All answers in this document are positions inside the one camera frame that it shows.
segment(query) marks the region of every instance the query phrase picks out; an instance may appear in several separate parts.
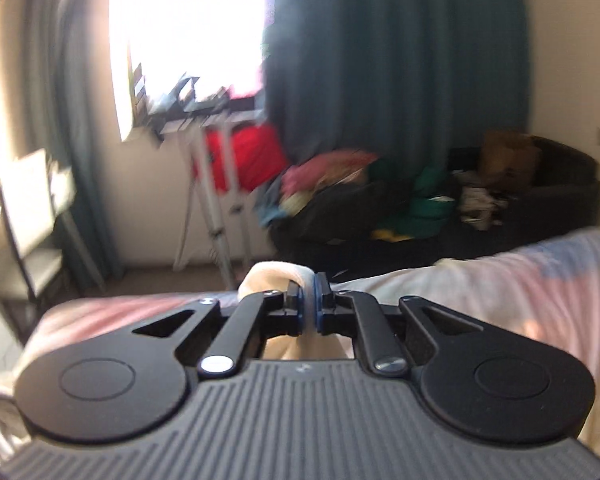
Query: bedding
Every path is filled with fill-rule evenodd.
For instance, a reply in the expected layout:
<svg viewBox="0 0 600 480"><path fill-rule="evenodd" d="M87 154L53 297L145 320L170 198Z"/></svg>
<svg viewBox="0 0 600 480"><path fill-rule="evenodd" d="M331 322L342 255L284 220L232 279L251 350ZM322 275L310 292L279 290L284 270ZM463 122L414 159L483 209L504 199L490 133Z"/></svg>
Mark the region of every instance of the bedding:
<svg viewBox="0 0 600 480"><path fill-rule="evenodd" d="M312 286L310 269L281 262L256 264L238 293L77 300L43 317L11 372L0 377L9 397L14 381L38 355L177 308L200 297L219 298L223 307L289 280ZM333 286L360 290L396 304L417 295L512 332L561 348L584 362L596 381L596 402L580 435L600 455L600 229L535 244L478 260L441 260L435 266L407 269ZM343 358L350 341L337 336L303 335L268 342L264 358Z"/></svg>

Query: chair backrest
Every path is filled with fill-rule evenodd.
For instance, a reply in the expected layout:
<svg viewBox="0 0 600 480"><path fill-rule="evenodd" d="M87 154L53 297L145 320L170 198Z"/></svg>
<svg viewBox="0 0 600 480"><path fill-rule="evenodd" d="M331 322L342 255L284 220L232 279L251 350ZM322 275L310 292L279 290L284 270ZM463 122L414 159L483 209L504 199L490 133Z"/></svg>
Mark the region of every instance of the chair backrest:
<svg viewBox="0 0 600 480"><path fill-rule="evenodd" d="M15 249L23 258L54 229L45 150L1 169L0 195Z"/></svg>

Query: curtain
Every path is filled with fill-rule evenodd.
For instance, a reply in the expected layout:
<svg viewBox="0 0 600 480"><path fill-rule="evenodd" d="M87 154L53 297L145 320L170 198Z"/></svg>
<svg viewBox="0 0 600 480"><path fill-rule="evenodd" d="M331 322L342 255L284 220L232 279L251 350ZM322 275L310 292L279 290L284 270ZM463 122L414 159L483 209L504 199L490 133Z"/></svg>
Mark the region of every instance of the curtain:
<svg viewBox="0 0 600 480"><path fill-rule="evenodd" d="M275 0L267 108L294 163L361 148L405 176L524 129L523 0Z"/></svg>
<svg viewBox="0 0 600 480"><path fill-rule="evenodd" d="M72 167L77 193L71 213L80 236L100 273L104 277L120 276L122 266L98 188L98 147L90 104L87 2L22 0L16 63L22 77L10 76L5 80L8 92L19 96L24 104L22 127L27 151L45 148L62 167ZM17 7L16 0L12 3L5 2L10 12L0 19L4 38L10 36L7 29L17 28L12 12ZM7 54L15 47L3 44L0 48ZM86 269L60 223L57 231L67 264L78 284L86 288L91 285Z"/></svg>

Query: triangular cutout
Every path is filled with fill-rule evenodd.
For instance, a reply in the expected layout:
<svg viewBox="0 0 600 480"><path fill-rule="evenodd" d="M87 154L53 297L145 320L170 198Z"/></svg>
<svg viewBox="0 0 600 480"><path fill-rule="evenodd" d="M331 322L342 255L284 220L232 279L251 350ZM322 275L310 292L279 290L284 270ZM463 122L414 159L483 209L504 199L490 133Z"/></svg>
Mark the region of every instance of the triangular cutout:
<svg viewBox="0 0 600 480"><path fill-rule="evenodd" d="M136 328L134 334L148 335L151 337L170 337L192 315L193 310L181 310L172 316Z"/></svg>
<svg viewBox="0 0 600 480"><path fill-rule="evenodd" d="M444 335L460 335L482 331L480 326L465 321L464 319L460 319L452 314L442 312L436 308L426 306L422 311Z"/></svg>

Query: red bag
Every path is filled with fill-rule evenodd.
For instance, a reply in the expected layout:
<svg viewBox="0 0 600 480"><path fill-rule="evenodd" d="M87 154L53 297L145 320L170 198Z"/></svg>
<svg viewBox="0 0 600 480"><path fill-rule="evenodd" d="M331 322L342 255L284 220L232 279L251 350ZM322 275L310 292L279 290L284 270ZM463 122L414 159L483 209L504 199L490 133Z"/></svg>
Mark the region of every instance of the red bag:
<svg viewBox="0 0 600 480"><path fill-rule="evenodd" d="M270 124L247 126L239 130L232 135L231 145L234 149L240 189L244 191L253 191L289 167L276 131ZM211 157L211 170L216 189L226 192L222 138L219 132L211 131L206 134L206 147Z"/></svg>

